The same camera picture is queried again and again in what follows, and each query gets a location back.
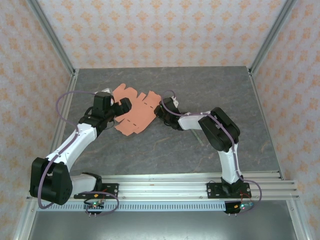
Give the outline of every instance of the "wallpaper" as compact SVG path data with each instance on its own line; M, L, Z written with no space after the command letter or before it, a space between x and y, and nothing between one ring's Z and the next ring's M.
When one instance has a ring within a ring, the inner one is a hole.
M0 1L0 39L0 239L11 240L70 76L25 0Z
M285 176L320 236L320 4L298 0L255 77Z
M285 0L39 0L75 68L248 66Z

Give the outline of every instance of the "orange fabric piece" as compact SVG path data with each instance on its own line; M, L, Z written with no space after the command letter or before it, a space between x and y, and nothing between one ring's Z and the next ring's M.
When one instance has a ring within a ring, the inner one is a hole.
M124 135L129 136L132 133L139 134L156 118L155 108L161 101L161 96L153 91L148 95L143 92L138 96L137 90L132 87L126 88L126 84L120 84L114 91L115 102L122 98L129 98L132 104L131 110L115 118L120 124L115 128Z

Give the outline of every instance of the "purple cable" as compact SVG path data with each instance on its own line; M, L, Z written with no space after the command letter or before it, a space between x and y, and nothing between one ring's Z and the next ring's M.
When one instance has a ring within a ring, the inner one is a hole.
M172 90L167 90L167 91L165 91L165 92L163 93L163 95L164 95L165 93L167 93L167 92L173 93L173 97L174 97L174 98L176 97L175 92L172 91ZM224 126L223 126L216 118L214 118L212 115L210 115L210 114L208 114L208 113L206 113L206 112L178 114L178 113L175 113L175 112L173 112L173 111L170 111L170 110L166 107L166 105L165 105L165 103L164 103L164 97L163 97L163 95L161 96L161 103L162 103L162 106L164 107L164 109L165 109L168 113L173 114L173 115L176 115L176 116L178 116L178 117L208 116L209 118L211 118L211 119L222 129L222 131L227 135L227 137L230 139L230 141L231 141L231 143L232 143L231 149L232 149L232 153L233 153L233 160L234 160L234 165L235 165L235 172L236 172L237 176L239 177L239 179L240 179L241 181L247 182L247 183L253 183L253 184L255 184L255 185L258 187L260 196L259 196L259 200L258 200L257 203L259 203L259 202L261 201L261 199L262 199L262 189L261 189L260 185L259 185L256 181L253 181L253 180L244 180L244 179L240 176L240 174L239 174L239 172L238 172L238 171L239 171L239 167L238 167L238 163L237 163L237 155L236 155L236 152L235 152L235 141L234 141L234 139L231 137L231 135L228 133L228 131L224 128Z
M113 197L115 200L116 200L116 206L115 206L115 208L114 209L112 209L111 211L106 211L106 212L104 212L104 213L100 213L100 214L98 214L98 215L96 215L96 216L105 216L105 215L108 215L108 214L112 214L113 212L115 212L118 208L119 208L119 199L115 196L115 195L113 195L113 194L111 194L111 193L108 193L108 192L105 192L105 191L84 191L84 192L81 192L81 193L79 193L79 194L104 194L104 195L107 195L107 196L111 196L111 197ZM90 204L90 205L88 205L87 207L86 207L86 209L85 209L85 213L86 214L88 214L89 215L89 217L90 217L90 215L91 215L91 213L90 212L88 212L88 209L92 206L93 204Z
M72 138L72 140L67 144L65 145L64 148L62 148L57 155L55 155L51 161L48 163L48 165L46 166L46 168L44 169L44 172L41 176L41 180L40 180L40 183L39 183L39 188L38 188L38 194L37 194L37 198L38 198L38 205L39 205L39 208L41 209L47 209L49 208L52 204L54 204L53 202L49 203L48 205L46 206L43 206L42 203L41 203L41 193L42 193L42 187L44 185L44 181L45 181L45 177L49 171L49 168L51 167L51 165L54 163L54 161L59 157L59 155L61 155L78 137L78 132L79 132L79 129L78 129L78 126L77 124L65 119L61 113L59 112L59 108L58 108L58 104L60 102L60 100L65 96L65 95L68 95L68 94L91 94L91 95L96 95L95 93L93 92L88 92L88 91L68 91L68 92L65 92L64 94L62 94L58 99L57 101L55 102L55 110L56 112L58 113L59 117L65 121L66 123L68 124L71 124L72 126L75 127L75 132L76 134L74 135L74 137Z

